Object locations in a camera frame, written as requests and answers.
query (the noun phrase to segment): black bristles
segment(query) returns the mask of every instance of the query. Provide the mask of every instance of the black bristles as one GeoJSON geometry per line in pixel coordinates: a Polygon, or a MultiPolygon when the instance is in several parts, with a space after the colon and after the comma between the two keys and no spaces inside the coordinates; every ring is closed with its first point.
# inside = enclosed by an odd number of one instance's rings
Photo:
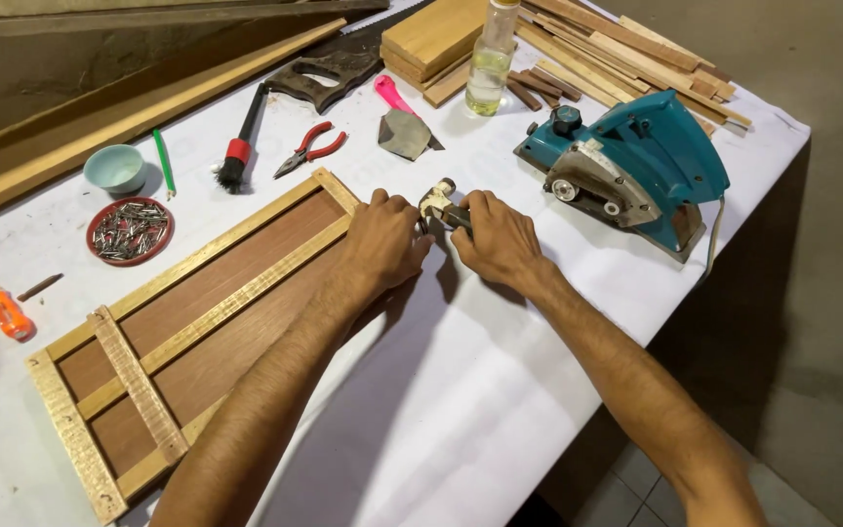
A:
{"type": "Polygon", "coordinates": [[[217,172],[217,183],[230,194],[239,194],[244,170],[245,163],[238,158],[226,158],[223,161],[223,167],[217,172]]]}

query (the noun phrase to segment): red dish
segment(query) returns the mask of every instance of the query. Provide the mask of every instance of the red dish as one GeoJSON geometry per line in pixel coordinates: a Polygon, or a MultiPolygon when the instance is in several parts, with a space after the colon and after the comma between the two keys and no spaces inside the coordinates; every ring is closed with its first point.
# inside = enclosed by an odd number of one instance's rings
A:
{"type": "Polygon", "coordinates": [[[117,267],[129,267],[129,266],[132,266],[132,265],[141,264],[142,262],[145,262],[146,260],[152,258],[156,254],[161,252],[161,250],[163,248],[165,248],[166,245],[168,245],[168,242],[171,239],[171,233],[173,233],[173,232],[174,232],[174,216],[171,215],[170,210],[168,210],[165,207],[165,205],[153,200],[152,198],[143,198],[143,197],[140,197],[140,196],[134,196],[134,197],[131,197],[131,198],[123,198],[122,200],[118,200],[118,201],[115,201],[115,202],[112,202],[112,203],[106,205],[105,207],[103,207],[102,210],[100,210],[97,213],[96,216],[93,217],[93,219],[90,221],[90,226],[86,229],[86,246],[90,249],[90,252],[92,252],[94,256],[96,256],[97,258],[100,258],[100,260],[102,260],[103,262],[105,262],[109,265],[115,265],[117,267]],[[100,223],[103,221],[104,218],[106,218],[107,216],[110,216],[113,212],[115,212],[115,210],[117,208],[121,207],[122,205],[124,205],[126,203],[145,203],[145,204],[152,204],[152,205],[157,206],[158,209],[160,209],[162,212],[165,213],[165,218],[168,221],[167,230],[165,231],[164,234],[161,235],[161,238],[158,240],[158,243],[156,243],[155,245],[152,245],[152,247],[149,248],[144,254],[141,254],[141,255],[136,256],[134,258],[131,258],[129,260],[112,260],[112,259],[104,258],[104,257],[100,256],[100,250],[94,245],[94,242],[93,242],[94,232],[100,226],[100,223]]]}

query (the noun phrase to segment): tile floor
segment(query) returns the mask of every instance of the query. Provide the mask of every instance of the tile floor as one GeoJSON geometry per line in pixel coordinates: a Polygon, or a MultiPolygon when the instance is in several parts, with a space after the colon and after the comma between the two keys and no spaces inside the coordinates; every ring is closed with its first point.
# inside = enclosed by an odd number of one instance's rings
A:
{"type": "MultiPolygon", "coordinates": [[[[771,526],[834,527],[834,523],[828,521],[778,475],[750,457],[746,450],[742,450],[742,453],[749,459],[750,483],[760,498],[771,526]]],[[[547,481],[543,485],[547,491],[547,481]]],[[[576,514],[568,514],[566,507],[555,507],[552,504],[552,508],[571,527],[685,526],[685,510],[672,486],[633,443],[626,445],[576,514]]]]}

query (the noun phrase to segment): red plier handle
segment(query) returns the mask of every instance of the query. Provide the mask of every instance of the red plier handle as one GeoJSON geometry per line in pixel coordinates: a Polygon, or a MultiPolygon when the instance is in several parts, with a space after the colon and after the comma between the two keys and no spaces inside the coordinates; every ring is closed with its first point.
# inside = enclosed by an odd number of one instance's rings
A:
{"type": "Polygon", "coordinates": [[[330,156],[334,152],[340,149],[341,146],[344,144],[344,140],[346,139],[346,132],[340,132],[340,135],[337,136],[337,139],[332,142],[331,144],[320,148],[318,150],[310,150],[311,142],[316,139],[319,135],[326,132],[327,130],[334,127],[334,125],[330,121],[324,121],[323,123],[314,126],[311,128],[307,134],[304,135],[304,139],[301,140],[301,146],[295,150],[295,153],[300,153],[301,151],[306,151],[304,158],[309,162],[312,162],[318,158],[323,158],[325,156],[330,156]]]}

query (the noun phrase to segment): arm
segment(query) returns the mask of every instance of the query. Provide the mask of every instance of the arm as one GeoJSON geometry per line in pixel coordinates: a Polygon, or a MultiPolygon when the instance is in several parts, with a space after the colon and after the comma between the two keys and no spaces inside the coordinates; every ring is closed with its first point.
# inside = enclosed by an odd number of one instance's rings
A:
{"type": "Polygon", "coordinates": [[[252,365],[171,476],[152,526],[245,525],[346,332],[382,292],[422,269],[434,238],[419,211],[378,189],[358,206],[340,264],[252,365]]]}
{"type": "Polygon", "coordinates": [[[451,235],[461,260],[515,289],[542,312],[581,363],[607,409],[672,483],[688,525],[765,525],[743,463],[681,385],[639,344],[584,300],[542,256],[532,219],[492,192],[471,192],[477,233],[451,235]]]}

